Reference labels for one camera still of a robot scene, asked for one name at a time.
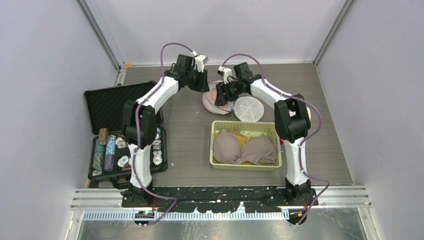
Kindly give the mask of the pink bra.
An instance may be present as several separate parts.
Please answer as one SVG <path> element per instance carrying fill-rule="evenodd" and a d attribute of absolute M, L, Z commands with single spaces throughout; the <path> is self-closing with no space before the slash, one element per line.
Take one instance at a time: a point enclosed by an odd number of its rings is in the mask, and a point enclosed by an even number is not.
<path fill-rule="evenodd" d="M 215 104 L 217 99 L 217 90 L 213 88 L 209 92 L 203 94 L 203 105 L 205 108 L 214 114 L 227 114 L 230 113 L 233 109 L 233 105 L 231 103 L 227 103 L 225 105 L 218 106 Z"/>

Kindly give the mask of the white grey-zipper laundry bag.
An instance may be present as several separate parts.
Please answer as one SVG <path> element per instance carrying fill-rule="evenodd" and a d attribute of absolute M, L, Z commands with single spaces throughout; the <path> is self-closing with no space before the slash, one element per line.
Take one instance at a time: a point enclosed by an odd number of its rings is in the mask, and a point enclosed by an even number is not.
<path fill-rule="evenodd" d="M 210 83 L 209 91 L 216 88 L 216 84 L 222 83 L 222 80 L 213 81 Z M 232 104 L 231 112 L 227 114 L 233 114 L 241 122 L 258 122 L 262 119 L 265 113 L 264 105 L 256 98 L 251 96 L 241 96 L 233 102 L 228 102 L 227 104 Z"/>

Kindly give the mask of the white pink-zipper laundry bag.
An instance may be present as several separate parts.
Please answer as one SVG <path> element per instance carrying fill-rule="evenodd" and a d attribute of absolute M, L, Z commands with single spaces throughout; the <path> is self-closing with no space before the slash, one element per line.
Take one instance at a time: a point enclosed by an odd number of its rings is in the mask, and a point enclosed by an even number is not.
<path fill-rule="evenodd" d="M 306 110 L 307 110 L 307 113 L 308 113 L 309 121 L 312 121 L 312 113 L 311 113 L 311 109 L 307 106 L 307 107 L 306 107 Z"/>

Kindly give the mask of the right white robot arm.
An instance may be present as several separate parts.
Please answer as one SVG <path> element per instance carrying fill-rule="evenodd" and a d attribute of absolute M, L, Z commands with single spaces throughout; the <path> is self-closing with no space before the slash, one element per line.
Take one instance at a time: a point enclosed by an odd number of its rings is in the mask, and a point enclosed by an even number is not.
<path fill-rule="evenodd" d="M 306 176 L 305 152 L 302 142 L 311 128 L 311 120 L 302 95 L 291 95 L 269 83 L 262 74 L 253 74 L 246 62 L 232 69 L 219 66 L 217 73 L 223 82 L 216 85 L 215 104 L 224 105 L 247 93 L 272 107 L 274 126 L 283 140 L 287 174 L 283 195 L 291 205 L 312 204 L 315 192 Z"/>

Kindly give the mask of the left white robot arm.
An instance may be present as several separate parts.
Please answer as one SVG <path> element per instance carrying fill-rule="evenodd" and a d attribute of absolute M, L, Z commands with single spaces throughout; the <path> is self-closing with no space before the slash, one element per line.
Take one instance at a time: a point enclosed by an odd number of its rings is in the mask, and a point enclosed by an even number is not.
<path fill-rule="evenodd" d="M 124 104 L 122 134 L 130 151 L 131 178 L 123 195 L 134 198 L 141 207 L 153 202 L 149 187 L 151 175 L 151 147 L 157 134 L 157 114 L 173 95 L 184 87 L 196 92 L 209 91 L 206 55 L 180 54 L 169 70 L 162 72 L 161 80 L 144 96 Z"/>

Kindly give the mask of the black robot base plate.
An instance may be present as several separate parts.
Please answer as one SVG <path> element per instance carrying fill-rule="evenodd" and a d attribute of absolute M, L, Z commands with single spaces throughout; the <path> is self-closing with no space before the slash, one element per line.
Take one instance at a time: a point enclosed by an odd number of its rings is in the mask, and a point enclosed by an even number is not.
<path fill-rule="evenodd" d="M 234 213 L 244 207 L 246 213 L 277 213 L 282 207 L 306 210 L 316 206 L 316 190 L 290 196 L 284 186 L 215 186 L 215 187 L 154 187 L 153 195 L 142 192 L 136 195 L 121 191 L 122 207 L 149 208 L 160 213 Z"/>

